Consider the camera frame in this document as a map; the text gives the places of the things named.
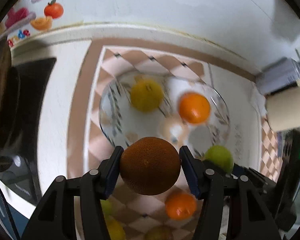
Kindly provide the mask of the green apple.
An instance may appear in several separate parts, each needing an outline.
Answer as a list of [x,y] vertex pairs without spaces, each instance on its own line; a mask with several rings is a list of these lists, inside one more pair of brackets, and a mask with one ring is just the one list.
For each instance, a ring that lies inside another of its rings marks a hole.
[[112,204],[109,200],[100,200],[103,214],[105,216],[111,216],[113,213]]
[[208,160],[219,167],[225,173],[230,174],[234,168],[234,159],[232,153],[224,146],[213,145],[204,155],[204,160]]

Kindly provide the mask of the large yellow pear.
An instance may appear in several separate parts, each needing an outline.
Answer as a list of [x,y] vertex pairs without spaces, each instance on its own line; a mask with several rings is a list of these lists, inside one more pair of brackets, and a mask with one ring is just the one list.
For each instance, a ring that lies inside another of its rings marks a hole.
[[125,240],[126,233],[122,227],[122,225],[115,220],[113,217],[109,216],[106,218],[106,225],[108,229],[108,233],[110,235],[111,240]]

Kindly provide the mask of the orange tangerine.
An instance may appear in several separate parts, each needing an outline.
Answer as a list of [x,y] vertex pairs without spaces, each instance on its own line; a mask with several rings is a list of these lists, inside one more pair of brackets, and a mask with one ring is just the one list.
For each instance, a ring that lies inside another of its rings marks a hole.
[[170,194],[165,201],[165,211],[173,220],[185,220],[190,218],[197,210],[195,198],[183,191]]

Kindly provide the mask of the brown-yellow mottled fruit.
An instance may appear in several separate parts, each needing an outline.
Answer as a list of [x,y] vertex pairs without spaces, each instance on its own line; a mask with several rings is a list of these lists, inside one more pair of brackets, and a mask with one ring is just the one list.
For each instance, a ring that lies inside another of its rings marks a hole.
[[145,235],[145,240],[174,240],[170,227],[161,225],[150,229]]

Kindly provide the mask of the dark brown-orange fruit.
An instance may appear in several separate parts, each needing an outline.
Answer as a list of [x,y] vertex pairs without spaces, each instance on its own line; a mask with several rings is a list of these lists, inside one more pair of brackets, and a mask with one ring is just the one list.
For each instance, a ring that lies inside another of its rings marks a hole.
[[121,155],[120,175],[134,192],[154,196],[169,190],[179,178],[181,161],[175,147],[156,137],[142,138]]

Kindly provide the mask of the bright orange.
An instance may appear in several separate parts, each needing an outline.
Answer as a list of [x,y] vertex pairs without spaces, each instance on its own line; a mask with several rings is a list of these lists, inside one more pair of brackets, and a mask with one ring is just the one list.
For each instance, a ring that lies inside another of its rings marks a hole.
[[197,125],[210,116],[211,106],[206,97],[195,92],[183,94],[178,103],[178,113],[186,122]]

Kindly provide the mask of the yellow lemon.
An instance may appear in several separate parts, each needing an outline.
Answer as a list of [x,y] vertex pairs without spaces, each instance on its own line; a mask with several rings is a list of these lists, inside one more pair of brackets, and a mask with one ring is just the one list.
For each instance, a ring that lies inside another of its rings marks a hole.
[[161,85],[152,79],[141,79],[130,90],[131,105],[143,113],[157,109],[163,98]]

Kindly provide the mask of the checkered table mat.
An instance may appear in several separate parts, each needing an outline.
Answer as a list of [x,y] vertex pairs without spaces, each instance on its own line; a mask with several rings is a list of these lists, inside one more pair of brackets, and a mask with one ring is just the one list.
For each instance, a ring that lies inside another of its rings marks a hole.
[[[139,78],[164,86],[165,101],[151,113],[130,105],[129,91]],[[211,120],[190,126],[177,113],[182,93],[203,93],[212,107]],[[183,49],[131,39],[92,40],[81,65],[68,129],[67,173],[82,175],[107,159],[115,145],[127,147],[143,137],[162,137],[175,146],[186,144],[202,157],[214,145],[226,146],[239,165],[277,179],[282,161],[276,134],[259,113],[264,99],[253,77],[235,74]]]

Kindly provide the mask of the patterned glass fruit plate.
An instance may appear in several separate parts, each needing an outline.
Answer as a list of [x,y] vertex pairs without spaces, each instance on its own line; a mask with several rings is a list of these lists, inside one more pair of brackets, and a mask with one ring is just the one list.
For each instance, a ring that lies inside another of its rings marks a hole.
[[[160,106],[148,113],[130,102],[130,90],[141,79],[156,81],[164,93]],[[202,94],[209,101],[211,112],[204,123],[193,125],[180,117],[179,99],[187,92]],[[168,74],[130,71],[120,75],[105,87],[98,115],[104,136],[113,146],[123,148],[144,137],[157,137],[176,149],[186,145],[194,157],[201,158],[211,146],[225,145],[230,135],[228,107],[214,88]]]

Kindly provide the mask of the cream utensil holder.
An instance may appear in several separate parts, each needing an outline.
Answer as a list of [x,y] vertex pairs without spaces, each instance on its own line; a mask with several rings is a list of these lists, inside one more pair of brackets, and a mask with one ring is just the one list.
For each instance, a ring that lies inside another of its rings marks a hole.
[[285,89],[266,99],[267,120],[273,132],[300,127],[300,87]]

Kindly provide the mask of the black induction cooktop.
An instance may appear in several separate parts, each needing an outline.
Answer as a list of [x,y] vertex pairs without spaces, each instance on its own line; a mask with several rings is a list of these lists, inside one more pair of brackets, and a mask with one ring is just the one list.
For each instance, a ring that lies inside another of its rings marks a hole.
[[37,141],[43,98],[56,58],[19,64],[8,72],[0,113],[0,181],[27,202],[42,197]]

